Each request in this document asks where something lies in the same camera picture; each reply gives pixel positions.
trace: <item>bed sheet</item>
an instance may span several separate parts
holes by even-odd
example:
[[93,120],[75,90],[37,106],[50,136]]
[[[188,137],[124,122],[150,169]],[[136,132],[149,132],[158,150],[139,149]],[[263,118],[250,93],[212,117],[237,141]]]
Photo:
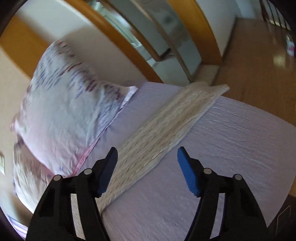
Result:
[[[106,130],[81,170],[119,147],[181,87],[144,83]],[[188,189],[177,162],[184,146],[217,174],[243,175],[269,225],[286,199],[296,174],[296,128],[247,104],[220,97],[162,161],[103,212],[111,240],[184,240],[199,199]],[[223,212],[219,197],[212,237]]]

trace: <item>brown floor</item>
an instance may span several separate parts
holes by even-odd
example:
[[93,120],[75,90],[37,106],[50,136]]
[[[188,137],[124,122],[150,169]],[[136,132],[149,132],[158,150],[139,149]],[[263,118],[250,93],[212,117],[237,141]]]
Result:
[[[286,54],[284,37],[280,27],[238,19],[213,84],[229,85],[224,96],[296,126],[296,59]],[[296,196],[296,179],[290,194]]]

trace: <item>folded blanket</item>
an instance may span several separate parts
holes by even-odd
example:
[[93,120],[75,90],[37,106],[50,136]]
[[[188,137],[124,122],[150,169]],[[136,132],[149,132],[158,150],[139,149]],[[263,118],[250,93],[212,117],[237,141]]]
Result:
[[229,89],[197,82],[183,88],[118,149],[118,163],[107,192],[97,202],[102,212],[114,199],[151,171],[190,128]]

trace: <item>pillow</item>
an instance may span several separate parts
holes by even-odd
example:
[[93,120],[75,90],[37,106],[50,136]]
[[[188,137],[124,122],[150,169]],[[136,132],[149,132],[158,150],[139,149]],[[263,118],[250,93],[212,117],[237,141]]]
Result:
[[53,174],[73,176],[136,91],[100,81],[57,41],[41,57],[12,127]]
[[34,213],[37,204],[54,175],[42,165],[19,138],[14,145],[13,179],[20,201]]

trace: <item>white pillow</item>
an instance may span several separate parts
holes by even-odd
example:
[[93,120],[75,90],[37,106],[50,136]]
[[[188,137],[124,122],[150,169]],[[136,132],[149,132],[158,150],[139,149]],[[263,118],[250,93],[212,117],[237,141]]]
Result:
[[20,201],[34,213],[53,174],[42,165],[19,138],[14,145],[13,179]]
[[12,127],[53,174],[73,176],[136,91],[100,81],[56,41],[40,59]]

